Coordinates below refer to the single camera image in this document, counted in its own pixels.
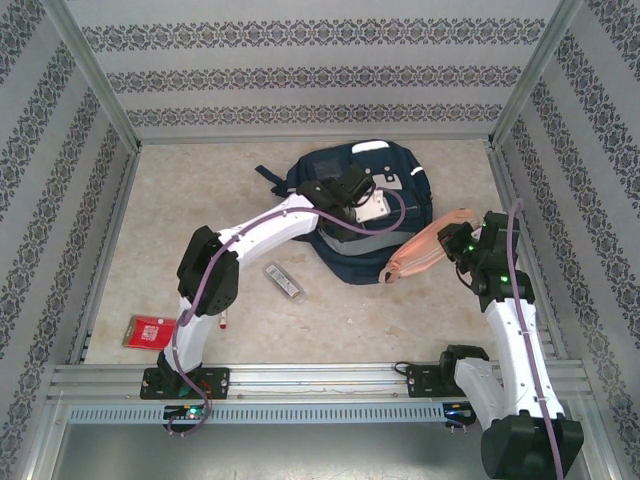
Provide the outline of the pink pencil case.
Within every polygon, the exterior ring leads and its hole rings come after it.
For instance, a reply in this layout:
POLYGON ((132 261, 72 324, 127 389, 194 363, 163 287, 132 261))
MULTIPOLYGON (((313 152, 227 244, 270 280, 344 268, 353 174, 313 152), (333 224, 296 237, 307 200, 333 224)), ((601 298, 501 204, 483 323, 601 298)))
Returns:
POLYGON ((381 284, 392 284, 434 266, 445 258, 445 251, 438 240, 438 233, 445 227, 469 223, 474 229, 480 226, 479 217, 468 208, 450 211, 437 218, 404 243, 389 259, 379 273, 381 284))

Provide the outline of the navy blue backpack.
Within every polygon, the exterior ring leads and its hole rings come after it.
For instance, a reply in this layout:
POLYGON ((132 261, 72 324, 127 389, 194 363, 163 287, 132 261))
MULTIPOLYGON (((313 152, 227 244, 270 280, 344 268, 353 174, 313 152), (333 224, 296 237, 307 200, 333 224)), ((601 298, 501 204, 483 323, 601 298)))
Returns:
POLYGON ((368 236, 344 230, 324 219, 313 232, 297 239, 311 244, 319 258, 343 282, 370 285, 391 256, 433 220, 431 187, 423 167, 407 148, 387 140, 343 144, 308 153, 281 178, 262 165, 256 172, 273 183, 271 192, 281 198, 306 182, 326 184, 340 179, 351 167, 369 175, 378 188, 384 187, 389 213, 359 226, 381 230, 394 224, 400 205, 406 208, 403 222, 391 232, 368 236))

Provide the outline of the clear plastic supply box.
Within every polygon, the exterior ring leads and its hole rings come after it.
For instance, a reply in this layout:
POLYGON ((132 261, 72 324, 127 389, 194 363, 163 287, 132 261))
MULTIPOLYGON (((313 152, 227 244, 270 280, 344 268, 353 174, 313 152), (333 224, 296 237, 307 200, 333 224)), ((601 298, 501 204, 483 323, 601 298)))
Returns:
POLYGON ((264 268, 264 273, 269 281, 286 297, 294 303, 301 303, 305 299, 305 291, 297 281, 279 264, 271 262, 264 268))

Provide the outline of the red card packet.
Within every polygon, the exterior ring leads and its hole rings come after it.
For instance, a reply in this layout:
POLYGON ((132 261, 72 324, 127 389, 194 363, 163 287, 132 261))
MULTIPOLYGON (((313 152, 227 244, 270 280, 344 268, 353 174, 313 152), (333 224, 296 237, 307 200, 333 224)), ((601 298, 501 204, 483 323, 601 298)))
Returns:
POLYGON ((127 326, 122 346, 160 351, 170 342, 176 325, 175 318, 133 315, 127 326))

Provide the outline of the right controller board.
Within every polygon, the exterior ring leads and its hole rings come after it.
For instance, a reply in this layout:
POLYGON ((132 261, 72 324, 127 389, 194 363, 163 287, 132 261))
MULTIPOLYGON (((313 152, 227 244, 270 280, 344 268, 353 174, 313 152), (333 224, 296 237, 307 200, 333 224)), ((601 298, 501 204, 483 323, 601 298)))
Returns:
POLYGON ((455 428, 467 427, 476 422, 476 413, 469 402, 444 402, 443 413, 446 423, 455 428))

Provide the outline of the grey metal panel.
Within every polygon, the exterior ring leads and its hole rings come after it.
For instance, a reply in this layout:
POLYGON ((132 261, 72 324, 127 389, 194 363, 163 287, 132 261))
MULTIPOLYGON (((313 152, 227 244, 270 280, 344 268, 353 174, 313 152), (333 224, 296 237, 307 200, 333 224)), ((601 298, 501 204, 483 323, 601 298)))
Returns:
POLYGON ((28 480, 489 480, 480 433, 439 424, 68 425, 28 480))

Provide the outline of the right aluminium side rail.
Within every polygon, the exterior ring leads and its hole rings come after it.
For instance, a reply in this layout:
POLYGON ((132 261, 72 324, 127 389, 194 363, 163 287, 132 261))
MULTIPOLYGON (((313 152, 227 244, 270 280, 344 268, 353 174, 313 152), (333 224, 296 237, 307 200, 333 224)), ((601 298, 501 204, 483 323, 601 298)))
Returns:
POLYGON ((514 187, 502 153, 491 146, 486 148, 486 153, 502 206, 506 210, 510 210, 515 203, 520 202, 520 208, 516 213, 520 229, 517 246, 519 258, 517 263, 519 268, 525 271, 531 280, 536 297, 539 330, 545 333, 541 342, 544 348, 547 346, 550 347, 550 350, 546 351, 546 355, 556 360, 572 360, 572 356, 566 348, 558 326, 555 310, 549 299, 548 291, 535 255, 534 245, 531 241, 526 223, 524 201, 519 197, 514 187))

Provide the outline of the aluminium side rail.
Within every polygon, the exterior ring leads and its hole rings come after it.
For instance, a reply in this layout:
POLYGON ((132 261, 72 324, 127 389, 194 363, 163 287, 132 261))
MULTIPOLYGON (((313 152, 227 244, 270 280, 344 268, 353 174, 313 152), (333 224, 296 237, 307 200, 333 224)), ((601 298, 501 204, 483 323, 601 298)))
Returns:
POLYGON ((572 356, 566 348, 558 326, 555 310, 549 299, 548 291, 535 255, 534 245, 531 241, 526 223, 524 201, 519 197, 514 187, 502 153, 491 146, 486 148, 486 153, 502 206, 506 210, 510 210, 515 203, 520 202, 520 208, 516 213, 520 229, 517 246, 519 258, 517 263, 519 268, 525 271, 531 280, 536 297, 539 330, 545 333, 541 342, 544 348, 547 346, 550 347, 550 350, 546 351, 546 355, 556 360, 572 360, 572 356))
POLYGON ((133 187, 142 147, 132 152, 121 172, 114 201, 100 243, 89 289, 87 290, 74 335, 64 360, 65 364, 79 364, 84 361, 86 341, 89 340, 100 309, 102 295, 108 279, 109 269, 115 253, 119 233, 126 213, 133 187))

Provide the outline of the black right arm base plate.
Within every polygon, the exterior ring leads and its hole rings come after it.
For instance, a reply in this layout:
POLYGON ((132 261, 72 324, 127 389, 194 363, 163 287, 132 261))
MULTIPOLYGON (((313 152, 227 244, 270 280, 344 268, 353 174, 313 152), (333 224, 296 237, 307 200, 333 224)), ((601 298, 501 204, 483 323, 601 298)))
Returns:
POLYGON ((454 380, 452 367, 410 365, 405 373, 410 398, 465 397, 465 393, 454 380))

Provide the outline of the aluminium back rail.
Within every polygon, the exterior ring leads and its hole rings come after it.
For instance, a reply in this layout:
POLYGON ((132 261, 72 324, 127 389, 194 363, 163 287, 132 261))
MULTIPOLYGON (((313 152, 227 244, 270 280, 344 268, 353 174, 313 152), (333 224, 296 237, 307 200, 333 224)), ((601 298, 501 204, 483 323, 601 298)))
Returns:
POLYGON ((363 134, 295 134, 295 135, 235 135, 235 136, 190 136, 190 137, 156 137, 141 139, 143 146, 189 145, 189 144, 244 144, 244 143, 301 143, 301 142, 332 142, 348 143, 360 140, 392 140, 402 141, 489 141, 490 134, 480 133, 379 133, 363 134))

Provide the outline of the right aluminium frame post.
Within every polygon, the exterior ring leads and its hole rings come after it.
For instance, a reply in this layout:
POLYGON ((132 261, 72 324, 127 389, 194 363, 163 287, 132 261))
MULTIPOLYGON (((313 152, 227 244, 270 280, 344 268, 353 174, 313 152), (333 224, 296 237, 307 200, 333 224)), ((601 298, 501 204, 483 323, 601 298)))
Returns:
POLYGON ((530 92, 544 72, 550 58, 553 56, 554 50, 584 1, 559 0, 554 14, 542 33, 540 41, 536 45, 522 75, 516 82, 515 88, 507 100, 492 133, 489 135, 489 144, 493 149, 501 145, 510 132, 512 125, 527 102, 530 92))

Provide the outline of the aluminium frame post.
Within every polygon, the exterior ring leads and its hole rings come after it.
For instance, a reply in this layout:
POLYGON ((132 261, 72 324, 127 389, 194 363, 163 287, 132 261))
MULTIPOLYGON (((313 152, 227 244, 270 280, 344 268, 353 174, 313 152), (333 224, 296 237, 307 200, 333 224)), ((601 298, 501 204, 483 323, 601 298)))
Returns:
POLYGON ((553 56, 554 50, 584 1, 559 0, 554 14, 542 33, 540 41, 536 45, 522 75, 516 82, 515 88, 507 100, 492 133, 489 135, 489 144, 493 149, 501 145, 510 132, 512 125, 527 102, 530 92, 544 72, 550 58, 553 56))
POLYGON ((120 138, 130 151, 137 153, 141 141, 67 3, 65 0, 41 0, 41 3, 120 138))

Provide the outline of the aluminium mounting rail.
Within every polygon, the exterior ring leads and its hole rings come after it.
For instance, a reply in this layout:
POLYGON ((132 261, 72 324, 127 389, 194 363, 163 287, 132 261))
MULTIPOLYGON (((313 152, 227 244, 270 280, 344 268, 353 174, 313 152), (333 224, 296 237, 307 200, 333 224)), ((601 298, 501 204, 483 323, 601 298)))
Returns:
MULTIPOLYGON (((128 403, 140 400, 144 365, 82 364, 54 369, 48 401, 128 403)), ((231 365, 229 402, 312 403, 404 401, 405 378, 387 363, 231 365)))

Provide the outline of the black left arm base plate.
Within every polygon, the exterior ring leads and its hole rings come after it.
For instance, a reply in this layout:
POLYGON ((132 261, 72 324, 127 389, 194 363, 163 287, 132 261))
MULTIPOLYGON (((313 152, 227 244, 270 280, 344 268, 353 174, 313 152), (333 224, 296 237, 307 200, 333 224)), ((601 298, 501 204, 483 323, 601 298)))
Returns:
MULTIPOLYGON (((227 398, 230 377, 228 368, 200 367, 187 373, 187 377, 208 399, 227 398)), ((178 372, 173 370, 163 372, 159 367, 153 367, 144 371, 140 398, 143 400, 192 400, 201 399, 202 396, 178 372)))

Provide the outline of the left aluminium frame post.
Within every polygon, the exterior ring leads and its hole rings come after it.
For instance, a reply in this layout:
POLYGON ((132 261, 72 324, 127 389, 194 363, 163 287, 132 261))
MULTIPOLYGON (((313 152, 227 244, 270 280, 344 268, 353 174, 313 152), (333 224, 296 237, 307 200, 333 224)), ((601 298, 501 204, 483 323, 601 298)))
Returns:
POLYGON ((41 3, 120 138, 130 151, 137 153, 141 141, 67 3, 65 0, 41 0, 41 3))

